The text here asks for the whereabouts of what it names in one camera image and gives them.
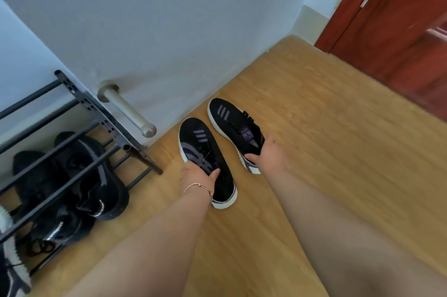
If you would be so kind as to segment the person's right hand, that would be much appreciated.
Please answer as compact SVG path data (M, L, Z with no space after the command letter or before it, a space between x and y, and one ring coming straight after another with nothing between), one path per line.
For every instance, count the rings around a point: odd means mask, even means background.
M290 170L287 154L271 132L265 136L260 156L261 164L256 164L256 166L266 178Z

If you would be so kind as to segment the black metal shoe rack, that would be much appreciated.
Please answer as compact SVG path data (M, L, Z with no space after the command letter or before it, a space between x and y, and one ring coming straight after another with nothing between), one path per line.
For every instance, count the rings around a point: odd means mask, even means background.
M2 166L6 165L6 160L2 159L3 154L10 156L9 154L12 153L12 174L6 179L0 179L0 197L14 192L19 199L15 189L15 181L48 158L56 161L55 155L82 135L96 139L104 146L106 152L74 178L69 178L70 180L64 186L24 217L18 218L20 199L16 208L6 212L7 221L2 222L0 226L0 244L14 236L18 255L31 277L53 260L63 249L72 245L58 245L44 241L33 242L30 238L31 219L47 209L53 201L66 191L71 192L71 187L76 181L105 159L109 159L115 174L124 183L128 192L150 172L155 172L158 175L163 173L163 170L146 155L144 147L129 133L125 132L123 126L107 112L95 97L76 86L62 70L56 70L54 75L57 78L56 80L0 111L0 121L2 121L58 87L66 88L73 96L73 99L69 99L67 103L56 109L50 109L50 113L38 118L36 122L31 123L15 136L0 143L0 172ZM18 144L30 138L34 133L46 130L54 120L61 118L66 113L72 113L72 109L81 107L90 115L90 122L82 128L77 131L60 132L47 151L19 151Z

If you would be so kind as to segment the silver metal door stopper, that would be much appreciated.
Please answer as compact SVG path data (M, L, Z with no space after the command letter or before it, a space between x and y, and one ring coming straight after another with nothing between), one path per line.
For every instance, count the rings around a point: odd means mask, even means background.
M152 138L157 128L143 117L130 103L120 95L120 87L111 80L105 80L98 85L96 97L102 103L111 102L146 138Z

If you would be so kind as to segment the person's left hand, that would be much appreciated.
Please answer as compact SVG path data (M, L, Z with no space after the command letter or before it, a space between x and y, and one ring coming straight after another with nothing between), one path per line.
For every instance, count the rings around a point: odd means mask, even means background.
M215 192L215 182L209 182L208 176L197 164L188 160L182 169L180 180L181 190L185 194L188 190L204 188L210 195Z

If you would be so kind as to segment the black striped sneaker white sole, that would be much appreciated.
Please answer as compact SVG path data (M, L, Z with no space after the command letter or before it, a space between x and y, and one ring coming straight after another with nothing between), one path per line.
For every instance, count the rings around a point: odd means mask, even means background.
M237 186L208 126L198 118L185 119L179 128L178 145L184 162L192 161L207 175L220 169L211 205L222 210L234 204L238 194Z
M265 141L254 119L219 97L209 101L207 113L214 129L234 145L244 168L252 174L260 174L259 168L245 157L246 154L259 156Z

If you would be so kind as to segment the person's left forearm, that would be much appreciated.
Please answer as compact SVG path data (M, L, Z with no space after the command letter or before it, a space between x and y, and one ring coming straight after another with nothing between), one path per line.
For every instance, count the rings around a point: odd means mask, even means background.
M64 297L182 297L211 196L180 199L120 242Z

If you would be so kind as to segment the black knit sock sneaker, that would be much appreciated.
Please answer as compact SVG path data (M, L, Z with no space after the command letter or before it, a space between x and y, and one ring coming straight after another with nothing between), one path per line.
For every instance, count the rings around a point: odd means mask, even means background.
M82 135L58 152L55 159L72 179L105 152L104 146L96 139ZM103 221L121 215L129 203L129 192L115 174L109 159L76 181L71 192L78 210Z
M15 181L21 205L18 218L24 217L69 181L69 176L53 159L46 159ZM53 201L31 219L30 238L34 241L68 245L88 236L95 218L76 208L76 197L70 191Z

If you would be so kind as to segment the red-brown wooden door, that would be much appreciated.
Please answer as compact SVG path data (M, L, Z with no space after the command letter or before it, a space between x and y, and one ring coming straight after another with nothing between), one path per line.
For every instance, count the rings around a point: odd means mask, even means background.
M315 47L447 122L447 0L341 0Z

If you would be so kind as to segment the black and white shoe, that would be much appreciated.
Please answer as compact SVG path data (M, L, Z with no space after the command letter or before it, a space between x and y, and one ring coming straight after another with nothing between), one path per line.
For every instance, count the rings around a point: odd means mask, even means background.
M0 244L0 297L27 297L30 291L31 277L11 236Z

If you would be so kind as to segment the person's right forearm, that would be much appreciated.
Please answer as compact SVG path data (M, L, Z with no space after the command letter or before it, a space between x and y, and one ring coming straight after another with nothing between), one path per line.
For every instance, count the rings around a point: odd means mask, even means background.
M259 169L330 297L447 297L447 278L386 234L287 168Z

